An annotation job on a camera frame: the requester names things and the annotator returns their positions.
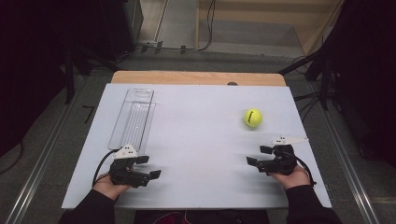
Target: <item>yellow tennis ball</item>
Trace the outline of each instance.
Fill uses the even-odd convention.
[[[247,126],[255,128],[262,122],[262,113],[258,109],[251,108],[245,113],[244,121]]]

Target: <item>human hand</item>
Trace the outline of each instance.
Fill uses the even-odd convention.
[[[98,181],[93,186],[93,189],[115,201],[120,194],[130,187],[129,185],[114,185],[113,182],[111,182],[110,175],[104,174],[98,177]]]
[[[301,185],[311,185],[306,170],[299,165],[296,165],[293,173],[290,175],[270,174],[270,176],[279,181],[284,189],[290,189]]]

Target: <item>transparent plastic box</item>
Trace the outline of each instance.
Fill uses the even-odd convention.
[[[113,134],[111,134],[108,148],[120,149],[127,144],[132,144],[137,154],[143,156],[149,139],[154,109],[154,90],[129,89]]]

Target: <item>sleeve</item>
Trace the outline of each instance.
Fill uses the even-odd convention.
[[[63,213],[59,224],[115,223],[114,201],[91,189],[79,205]]]
[[[342,223],[335,212],[323,207],[314,189],[309,185],[298,186],[286,190],[289,200],[288,224],[318,223],[339,224]]]

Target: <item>wooden board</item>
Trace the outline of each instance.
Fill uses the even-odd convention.
[[[181,85],[227,85],[235,82],[240,86],[286,86],[280,74],[177,71],[119,71],[111,82]]]

